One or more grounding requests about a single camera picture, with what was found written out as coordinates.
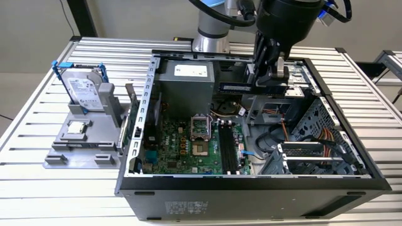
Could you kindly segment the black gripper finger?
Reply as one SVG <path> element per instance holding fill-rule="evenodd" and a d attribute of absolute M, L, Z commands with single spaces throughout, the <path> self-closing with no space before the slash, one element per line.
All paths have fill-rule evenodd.
<path fill-rule="evenodd" d="M 274 39 L 268 39 L 266 54 L 266 75 L 256 80 L 256 85 L 262 88 L 280 86 L 282 83 L 288 85 L 290 78 L 286 60 L 289 59 L 289 51 L 282 50 L 281 44 Z"/>
<path fill-rule="evenodd" d="M 266 71 L 268 71 L 266 54 L 268 54 L 268 38 L 258 31 L 256 34 L 256 44 L 254 44 L 256 79 L 260 79 L 266 75 Z"/>

